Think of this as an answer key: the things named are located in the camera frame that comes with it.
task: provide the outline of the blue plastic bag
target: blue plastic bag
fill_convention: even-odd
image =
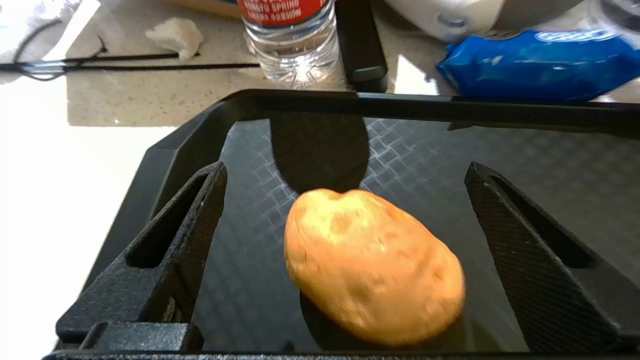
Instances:
[[[472,35],[437,67],[465,97],[589,101],[640,76],[640,54],[608,30],[527,30]]]

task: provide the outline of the diamond pattern surface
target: diamond pattern surface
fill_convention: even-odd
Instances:
[[[466,193],[471,161],[499,171],[640,284],[640,142],[604,134],[468,127],[439,122],[274,113],[238,122],[221,154],[225,210],[193,321],[205,350],[317,352],[366,344],[310,326],[284,266],[282,237],[298,194],[365,188],[425,224],[460,258],[462,325],[422,351],[524,351],[526,345]]]

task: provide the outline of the water bottle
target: water bottle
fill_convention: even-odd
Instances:
[[[333,0],[237,0],[247,44],[265,75],[304,88],[331,74],[338,61]]]

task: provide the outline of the potato skin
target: potato skin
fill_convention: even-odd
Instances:
[[[413,216],[364,190],[300,195],[287,217],[284,252],[300,291],[366,341],[419,343],[463,307],[458,258]]]

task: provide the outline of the black plastic tray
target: black plastic tray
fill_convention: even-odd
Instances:
[[[190,176],[221,160],[228,169],[225,209],[192,320],[204,350],[383,350],[320,314],[291,284],[282,256],[284,221],[299,193],[361,187],[427,225],[458,255],[467,276],[461,320],[438,341],[403,350],[523,352],[527,346],[471,208],[465,172],[471,161],[500,171],[640,284],[638,115],[633,104],[239,92],[147,151],[87,284]]]

